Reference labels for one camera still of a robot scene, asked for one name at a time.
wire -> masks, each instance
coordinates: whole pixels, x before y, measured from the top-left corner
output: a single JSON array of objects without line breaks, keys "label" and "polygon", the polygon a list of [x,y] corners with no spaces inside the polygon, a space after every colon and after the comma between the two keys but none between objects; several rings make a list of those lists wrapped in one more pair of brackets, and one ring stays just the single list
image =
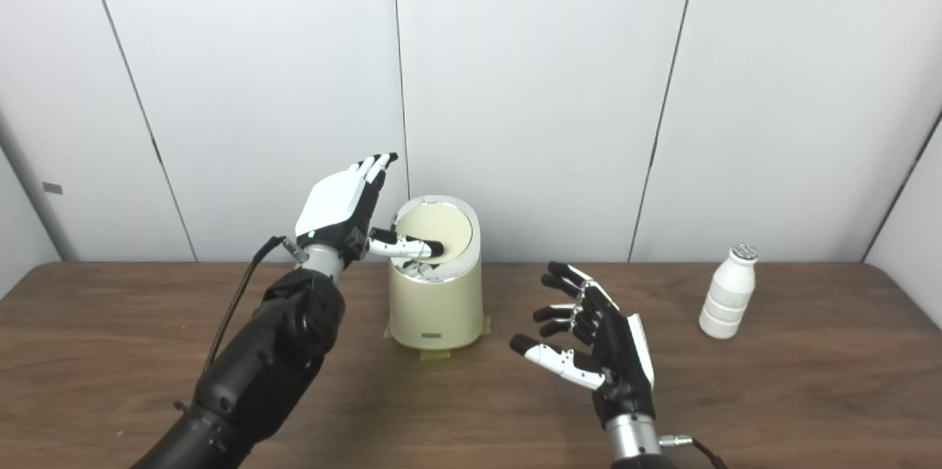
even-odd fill
[{"label": "wire", "polygon": [[713,454],[713,451],[709,450],[703,443],[698,442],[696,438],[693,438],[693,446],[700,449],[700,452],[704,453],[704,455],[709,458],[709,462],[712,463],[713,467],[716,467],[716,469],[729,469],[726,463],[723,462],[723,459]]},{"label": "wire", "polygon": [[229,303],[229,308],[226,309],[226,314],[222,316],[219,329],[216,331],[216,338],[213,339],[213,344],[209,346],[209,355],[206,356],[206,364],[202,365],[203,372],[208,370],[209,366],[215,362],[216,353],[219,352],[219,344],[222,343],[222,335],[226,334],[226,328],[229,327],[229,322],[232,321],[233,314],[236,312],[236,307],[238,307],[238,302],[242,299],[242,295],[245,294],[245,289],[249,286],[249,280],[252,279],[255,268],[262,262],[265,255],[268,255],[269,252],[282,243],[282,241],[285,241],[285,236],[273,236],[266,241],[265,244],[262,244],[262,248],[259,248],[258,251],[255,252],[255,255],[252,257],[252,262],[249,263],[249,267],[245,269],[245,274],[242,275],[242,281],[239,282],[238,288],[235,289],[235,294],[233,295],[232,301]]}]

cylindrical bin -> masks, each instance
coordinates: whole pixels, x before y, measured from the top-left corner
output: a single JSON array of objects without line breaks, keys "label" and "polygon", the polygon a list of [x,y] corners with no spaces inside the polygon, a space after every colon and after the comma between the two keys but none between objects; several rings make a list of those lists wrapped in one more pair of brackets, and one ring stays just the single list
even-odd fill
[{"label": "cylindrical bin", "polygon": [[427,195],[406,202],[393,219],[400,235],[440,241],[445,253],[426,260],[391,258],[389,332],[416,349],[454,349],[481,335],[481,226],[465,201]]}]

white bottle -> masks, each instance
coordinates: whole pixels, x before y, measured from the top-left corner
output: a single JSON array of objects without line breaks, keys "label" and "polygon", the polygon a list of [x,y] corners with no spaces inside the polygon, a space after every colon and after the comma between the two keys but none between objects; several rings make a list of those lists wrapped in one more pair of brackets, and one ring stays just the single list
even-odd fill
[{"label": "white bottle", "polygon": [[736,244],[730,248],[729,257],[713,273],[713,282],[700,312],[700,329],[705,334],[727,339],[739,331],[749,298],[756,288],[756,269],[753,267],[757,259],[756,248],[749,244]]}]

white robotic hand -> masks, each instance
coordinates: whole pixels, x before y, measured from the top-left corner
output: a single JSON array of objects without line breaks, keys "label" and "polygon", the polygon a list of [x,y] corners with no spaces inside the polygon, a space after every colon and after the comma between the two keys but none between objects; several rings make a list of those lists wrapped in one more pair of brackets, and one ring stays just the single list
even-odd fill
[{"label": "white robotic hand", "polygon": [[316,266],[330,267],[323,264],[324,258],[330,260],[330,251],[342,258],[344,268],[362,260],[368,252],[410,258],[444,253],[443,245],[437,241],[400,237],[390,230],[370,230],[369,223],[386,182],[386,168],[397,159],[394,152],[376,154],[314,186],[295,225],[297,248],[289,247],[300,264],[309,267],[308,259],[318,255],[320,262]]},{"label": "white robotic hand", "polygon": [[[607,364],[609,357],[606,349],[609,342],[604,342],[596,349],[596,337],[603,320],[617,321],[616,324],[627,325],[630,345],[638,358],[638,365],[646,381],[653,387],[654,368],[640,316],[623,316],[602,285],[578,268],[553,261],[548,265],[548,269],[549,273],[542,276],[542,284],[566,292],[578,303],[550,305],[533,312],[535,322],[545,322],[539,328],[539,334],[545,338],[559,332],[571,332],[576,339],[592,348],[592,355],[574,349],[564,351],[559,346],[542,344],[526,335],[515,335],[511,339],[511,349],[525,359],[562,376],[566,381],[590,389],[599,389],[606,384],[606,379],[611,381],[609,384],[615,382],[611,377],[616,368],[614,364]],[[620,342],[620,348],[626,344],[628,342]]]}]

robotic arm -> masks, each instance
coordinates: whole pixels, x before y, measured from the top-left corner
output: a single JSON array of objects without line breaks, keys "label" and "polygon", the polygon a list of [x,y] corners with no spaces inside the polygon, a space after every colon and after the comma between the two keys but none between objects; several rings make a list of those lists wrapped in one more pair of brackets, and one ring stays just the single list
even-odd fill
[{"label": "robotic arm", "polygon": [[437,241],[368,230],[386,167],[396,159],[372,156],[321,180],[297,220],[296,240],[272,238],[259,250],[243,284],[279,241],[297,267],[266,290],[215,361],[211,352],[191,405],[178,405],[183,415],[132,469],[241,465],[257,442],[278,431],[333,348],[344,316],[336,285],[344,269],[371,251],[413,258],[443,252]]},{"label": "robotic arm", "polygon": [[609,437],[612,469],[676,469],[662,454],[662,446],[677,445],[697,445],[713,465],[726,469],[719,456],[689,436],[657,436],[654,368],[640,316],[623,316],[602,285],[575,267],[551,262],[548,269],[542,284],[562,290],[576,303],[535,311],[533,320],[545,323],[539,334],[571,332],[592,354],[563,350],[521,334],[511,339],[511,349],[592,390],[595,414]]}]

